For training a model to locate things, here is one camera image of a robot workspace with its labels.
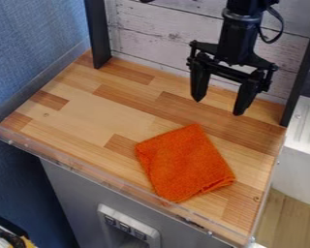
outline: blue fabric surface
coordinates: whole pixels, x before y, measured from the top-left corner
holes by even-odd
[[[82,0],[0,0],[0,105],[87,35]]]
[[[82,0],[0,0],[0,105],[87,35]],[[1,141],[0,215],[39,247],[76,247],[39,160]]]

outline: wood plank backdrop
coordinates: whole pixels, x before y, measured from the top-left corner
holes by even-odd
[[[107,0],[108,24],[114,55],[157,69],[187,76],[189,42],[218,43],[222,9],[227,1]],[[269,92],[260,95],[272,102],[285,103],[310,37],[310,0],[282,0],[275,8],[286,20],[280,41],[267,45],[258,40],[256,53],[280,66]],[[265,15],[264,32],[273,37],[278,21]],[[238,84],[214,77],[213,85],[237,90]]]

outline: wood grain surface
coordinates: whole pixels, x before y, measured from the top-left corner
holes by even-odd
[[[271,189],[256,241],[266,248],[310,248],[310,205]]]
[[[153,193],[136,159],[135,144],[199,123],[237,182],[193,197],[181,206],[202,216],[193,219],[199,225],[243,245],[255,224],[285,129],[277,124],[283,106],[257,100],[245,115],[236,117],[232,115],[235,97],[231,91],[210,87],[197,104],[190,97],[185,77],[116,58],[95,70],[87,52],[1,126],[77,159],[79,162],[71,162],[62,155],[46,154],[92,178],[104,180],[104,175],[97,173],[103,171]],[[9,138],[7,132],[1,135]],[[39,145],[32,147],[44,153]],[[133,187],[121,187],[137,194]],[[154,201],[148,196],[139,197]],[[173,214],[186,215],[179,207],[162,206]]]

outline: yellow object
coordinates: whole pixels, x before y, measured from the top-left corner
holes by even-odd
[[[26,237],[22,236],[21,239],[24,241],[26,248],[36,248],[31,240],[28,240]]]

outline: microfiber cloth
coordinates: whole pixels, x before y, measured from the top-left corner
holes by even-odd
[[[136,145],[156,193],[182,202],[233,184],[235,177],[202,127],[193,124]]]

